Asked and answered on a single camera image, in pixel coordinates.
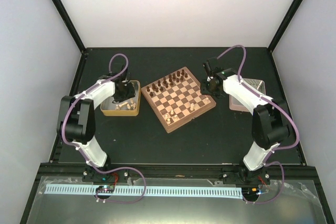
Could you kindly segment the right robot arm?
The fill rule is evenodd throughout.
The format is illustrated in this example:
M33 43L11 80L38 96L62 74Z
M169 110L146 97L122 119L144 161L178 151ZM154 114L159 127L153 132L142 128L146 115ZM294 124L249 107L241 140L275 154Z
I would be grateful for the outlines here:
M215 57L206 60L203 67L207 78L201 82L201 94L217 98L228 94L252 115L253 143L238 168L241 182L250 184L260 174L266 157L293 136L291 123L282 113L288 112L288 106L284 100L275 100L252 87L234 69L220 67Z

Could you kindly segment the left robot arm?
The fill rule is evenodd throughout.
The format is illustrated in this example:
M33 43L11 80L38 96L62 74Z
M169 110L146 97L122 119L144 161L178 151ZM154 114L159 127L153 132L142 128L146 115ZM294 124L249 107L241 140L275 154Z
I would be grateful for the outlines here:
M99 79L87 90L75 96L64 96L60 102L57 134L66 145L74 147L83 156L102 182L108 181L117 169L112 169L108 154L95 137L95 109L116 94L116 81L125 77L127 69L128 64L114 76Z

